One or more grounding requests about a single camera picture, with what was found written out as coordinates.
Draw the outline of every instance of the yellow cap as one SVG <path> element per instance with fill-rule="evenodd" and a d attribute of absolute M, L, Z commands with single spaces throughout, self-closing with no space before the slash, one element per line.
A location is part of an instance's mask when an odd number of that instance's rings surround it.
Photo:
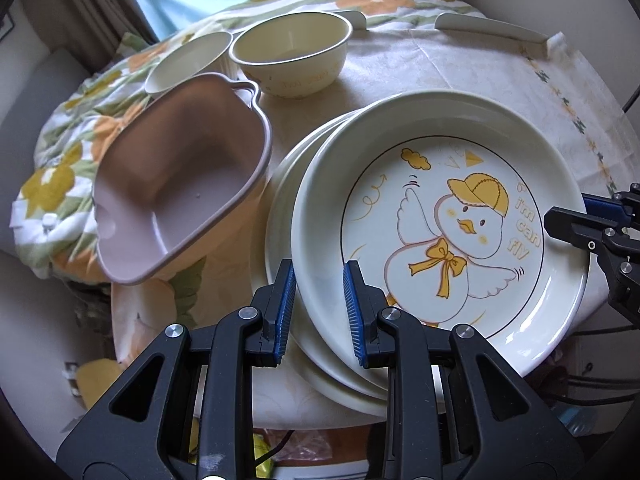
<path fill-rule="evenodd" d="M 447 180 L 453 195 L 463 204 L 490 207 L 502 217 L 507 216 L 509 196 L 496 178 L 486 173 L 472 173 L 465 180 Z"/>

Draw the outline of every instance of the silver screw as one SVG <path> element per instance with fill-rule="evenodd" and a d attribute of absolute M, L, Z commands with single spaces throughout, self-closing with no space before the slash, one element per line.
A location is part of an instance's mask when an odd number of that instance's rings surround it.
<path fill-rule="evenodd" d="M 388 319 L 389 321 L 393 321 L 400 317 L 400 310 L 398 310 L 394 306 L 387 307 L 382 311 L 382 317 Z"/>
<path fill-rule="evenodd" d="M 167 337 L 180 337 L 184 332 L 184 327 L 181 324 L 174 323 L 164 329 L 164 335 Z"/>
<path fill-rule="evenodd" d="M 253 319 L 258 315 L 258 311 L 252 306 L 244 306 L 238 310 L 238 316 L 241 319 Z"/>
<path fill-rule="evenodd" d="M 456 327 L 456 334 L 458 334 L 458 337 L 461 337 L 462 339 L 469 339 L 470 337 L 473 337 L 475 333 L 476 331 L 474 328 L 469 325 L 458 325 Z"/>

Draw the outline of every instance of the duck's wing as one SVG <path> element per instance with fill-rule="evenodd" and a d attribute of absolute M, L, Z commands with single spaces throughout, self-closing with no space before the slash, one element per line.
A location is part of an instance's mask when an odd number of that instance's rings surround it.
<path fill-rule="evenodd" d="M 495 296 L 516 278 L 514 270 L 503 267 L 485 267 L 469 259 L 466 263 L 469 277 L 469 295 L 472 298 L 488 298 Z"/>
<path fill-rule="evenodd" d="M 440 236 L 429 227 L 420 200 L 411 188 L 404 193 L 398 209 L 398 236 L 404 245 L 417 244 Z"/>

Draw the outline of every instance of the pink plastic container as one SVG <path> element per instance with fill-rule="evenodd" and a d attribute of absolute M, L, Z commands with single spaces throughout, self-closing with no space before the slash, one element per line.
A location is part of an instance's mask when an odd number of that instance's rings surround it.
<path fill-rule="evenodd" d="M 237 94 L 248 91 L 248 104 Z M 195 263 L 253 217 L 271 127 L 252 81 L 195 76 L 153 102 L 109 147 L 94 185 L 97 252 L 133 285 Z"/>

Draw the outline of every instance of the stack of plates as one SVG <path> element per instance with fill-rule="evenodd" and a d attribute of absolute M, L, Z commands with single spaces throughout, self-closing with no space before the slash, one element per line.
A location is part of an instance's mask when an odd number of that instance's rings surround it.
<path fill-rule="evenodd" d="M 384 415 L 386 370 L 354 357 L 344 262 L 358 260 L 366 283 L 425 324 L 472 324 L 526 374 L 560 341 L 586 284 L 588 254 L 543 231 L 555 205 L 584 211 L 561 155 L 524 118 L 462 92 L 393 96 L 318 128 L 274 172 L 253 285 L 292 257 L 292 365 L 332 400 Z"/>

